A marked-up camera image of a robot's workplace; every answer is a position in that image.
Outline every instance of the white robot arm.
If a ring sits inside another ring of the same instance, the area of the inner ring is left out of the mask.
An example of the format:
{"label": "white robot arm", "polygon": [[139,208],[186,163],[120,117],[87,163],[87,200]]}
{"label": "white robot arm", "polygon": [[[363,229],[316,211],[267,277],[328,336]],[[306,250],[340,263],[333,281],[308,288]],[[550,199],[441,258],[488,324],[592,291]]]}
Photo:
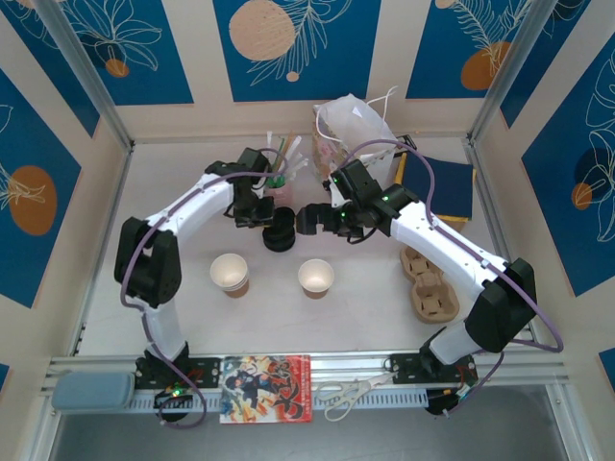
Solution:
{"label": "white robot arm", "polygon": [[[179,248],[211,216],[231,207],[238,227],[267,226],[273,218],[272,199],[261,198],[261,190],[255,190],[260,179],[236,177],[208,188],[205,184],[229,172],[264,172],[268,168],[261,153],[247,149],[238,163],[214,163],[190,190],[161,212],[146,220],[131,218],[124,224],[115,264],[115,279],[120,283],[126,283],[128,261],[137,243],[161,223],[127,278],[127,294],[143,307],[151,339],[167,359],[173,361],[187,350],[173,302],[181,283]],[[382,231],[433,261],[475,303],[467,319],[443,328],[421,348],[422,366],[434,381],[439,370],[466,355],[480,350],[500,352],[535,315],[492,270],[495,267],[506,273],[535,299],[533,271],[524,260],[507,263],[437,218],[427,219],[425,204],[397,184],[382,191],[359,160],[332,173],[331,191],[333,206],[309,205],[298,213],[298,233],[315,234],[316,225],[323,224],[325,231],[350,241],[362,236],[364,228]],[[480,258],[472,257],[459,244]],[[151,346],[148,352],[157,356]]]}

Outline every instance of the black cable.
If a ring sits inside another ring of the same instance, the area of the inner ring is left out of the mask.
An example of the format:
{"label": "black cable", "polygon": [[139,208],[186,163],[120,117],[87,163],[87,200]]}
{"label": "black cable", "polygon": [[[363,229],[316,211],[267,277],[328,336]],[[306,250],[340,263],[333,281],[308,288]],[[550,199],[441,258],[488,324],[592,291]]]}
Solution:
{"label": "black cable", "polygon": [[351,240],[350,235],[348,236],[348,238],[346,239],[346,241],[348,243],[350,243],[351,245],[358,245],[359,243],[363,243],[365,240],[367,240],[369,237],[371,237],[372,235],[374,235],[376,233],[376,231],[378,230],[378,228],[373,228],[371,229],[369,232],[367,232],[367,235],[365,235],[364,237],[358,238],[357,240]]}
{"label": "black cable", "polygon": [[267,180],[263,181],[262,185],[260,185],[259,187],[253,187],[252,190],[261,190],[266,184],[267,184]]}
{"label": "black cable", "polygon": [[229,211],[231,211],[231,208],[233,208],[233,205],[234,205],[234,203],[230,204],[229,207],[227,208],[227,210],[222,214],[222,216],[234,219],[234,216],[229,213]]}

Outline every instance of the paper cup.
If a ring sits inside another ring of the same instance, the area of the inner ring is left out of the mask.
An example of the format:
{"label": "paper cup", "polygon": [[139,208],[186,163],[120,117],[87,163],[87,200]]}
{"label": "paper cup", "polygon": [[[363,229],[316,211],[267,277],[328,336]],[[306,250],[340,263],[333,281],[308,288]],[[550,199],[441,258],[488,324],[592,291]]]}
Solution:
{"label": "paper cup", "polygon": [[248,291],[248,264],[240,255],[227,253],[217,257],[209,268],[213,282],[232,298]]}
{"label": "paper cup", "polygon": [[320,299],[333,284],[333,267],[322,259],[311,259],[299,268],[298,277],[306,295],[312,299]]}

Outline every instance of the manga cover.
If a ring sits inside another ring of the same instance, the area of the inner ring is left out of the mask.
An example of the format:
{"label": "manga cover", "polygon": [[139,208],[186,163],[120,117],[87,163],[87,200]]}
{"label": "manga cover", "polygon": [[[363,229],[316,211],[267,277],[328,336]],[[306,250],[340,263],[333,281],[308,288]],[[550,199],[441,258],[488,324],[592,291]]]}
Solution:
{"label": "manga cover", "polygon": [[226,357],[220,423],[309,423],[309,365],[309,355]]}

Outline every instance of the navy blue book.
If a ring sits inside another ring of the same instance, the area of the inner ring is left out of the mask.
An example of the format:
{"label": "navy blue book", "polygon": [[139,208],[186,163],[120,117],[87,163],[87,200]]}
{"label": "navy blue book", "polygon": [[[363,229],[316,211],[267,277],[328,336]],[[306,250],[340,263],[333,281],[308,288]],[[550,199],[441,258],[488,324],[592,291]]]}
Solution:
{"label": "navy blue book", "polygon": [[[443,219],[467,221],[472,218],[472,165],[429,157],[426,159],[435,175],[431,211]],[[425,202],[430,190],[430,174],[416,156],[407,156],[402,184]]]}

